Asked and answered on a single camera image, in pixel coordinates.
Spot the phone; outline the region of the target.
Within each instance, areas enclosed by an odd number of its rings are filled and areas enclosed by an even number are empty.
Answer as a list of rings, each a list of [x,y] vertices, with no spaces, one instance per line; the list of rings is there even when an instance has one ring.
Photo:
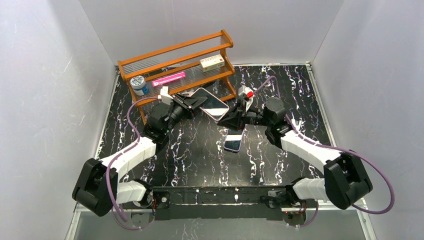
[[[244,130],[228,129],[223,144],[224,150],[232,153],[238,153],[241,149],[243,136]]]

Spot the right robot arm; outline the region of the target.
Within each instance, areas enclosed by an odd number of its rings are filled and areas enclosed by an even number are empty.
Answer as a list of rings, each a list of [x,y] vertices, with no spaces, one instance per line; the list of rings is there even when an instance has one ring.
[[[242,102],[217,124],[234,131],[241,131],[246,125],[265,126],[266,138],[272,145],[297,155],[323,173],[322,178],[300,177],[286,185],[283,199],[292,204],[323,200],[345,210],[373,190],[358,156],[313,143],[297,131],[286,112],[283,101],[277,97],[267,99],[262,110]]]

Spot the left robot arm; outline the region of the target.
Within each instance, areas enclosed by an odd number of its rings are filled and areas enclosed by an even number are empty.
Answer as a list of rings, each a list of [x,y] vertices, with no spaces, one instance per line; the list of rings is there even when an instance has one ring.
[[[72,192],[72,199],[102,217],[116,210],[123,221],[127,217],[122,203],[140,202],[145,199],[148,186],[140,180],[120,182],[132,168],[147,160],[169,142],[169,133],[182,119],[190,119],[197,109],[207,102],[206,96],[174,96],[160,94],[160,102],[150,111],[142,132],[135,129],[136,140],[100,160],[88,159],[79,174]]]

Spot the pink flat box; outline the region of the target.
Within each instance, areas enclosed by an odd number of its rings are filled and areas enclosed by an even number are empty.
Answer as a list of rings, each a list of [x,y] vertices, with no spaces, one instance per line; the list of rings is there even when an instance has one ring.
[[[171,82],[175,82],[175,81],[184,79],[185,77],[186,77],[185,72],[180,71],[180,72],[175,73],[175,74],[171,74],[171,75],[168,75],[168,76],[157,78],[157,79],[153,80],[151,82],[151,84],[152,84],[153,87],[159,87],[159,86],[171,83]]]

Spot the orange wooden shelf rack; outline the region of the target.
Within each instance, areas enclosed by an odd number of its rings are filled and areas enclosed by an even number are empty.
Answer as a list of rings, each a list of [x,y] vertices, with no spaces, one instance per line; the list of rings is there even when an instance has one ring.
[[[185,73],[185,78],[174,80],[168,85],[171,95],[197,87],[206,88],[208,84],[218,81],[223,90],[216,96],[224,102],[235,98],[236,90],[230,83],[230,76],[236,71],[226,53],[226,50],[233,46],[232,38],[222,29],[216,33],[118,61],[120,75],[126,83],[137,76],[143,76],[146,80],[149,92],[144,96],[138,96],[132,86],[128,87],[132,100],[137,102],[136,106],[142,120],[146,120],[143,106],[152,103],[152,98],[160,93],[159,88],[154,87],[152,82],[181,72]],[[217,54],[223,57],[224,65],[204,72],[200,60]]]

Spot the white red cardboard box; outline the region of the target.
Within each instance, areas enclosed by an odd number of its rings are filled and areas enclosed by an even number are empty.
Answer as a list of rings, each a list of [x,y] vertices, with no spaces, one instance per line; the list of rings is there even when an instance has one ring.
[[[225,60],[221,54],[203,58],[199,61],[202,72],[206,73],[215,69],[219,69],[225,65]]]

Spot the blue white round tin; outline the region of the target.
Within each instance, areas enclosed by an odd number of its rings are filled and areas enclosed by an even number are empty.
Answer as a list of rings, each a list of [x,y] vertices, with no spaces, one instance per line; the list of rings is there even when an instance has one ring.
[[[146,80],[142,75],[132,77],[129,83],[137,96],[144,96],[149,93]]]

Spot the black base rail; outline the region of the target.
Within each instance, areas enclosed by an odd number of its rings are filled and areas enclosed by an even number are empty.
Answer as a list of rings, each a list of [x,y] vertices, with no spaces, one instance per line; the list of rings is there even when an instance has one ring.
[[[315,207],[311,200],[295,199],[284,186],[153,187],[153,203],[123,205],[125,210],[154,210],[155,220],[267,219],[290,221]]]

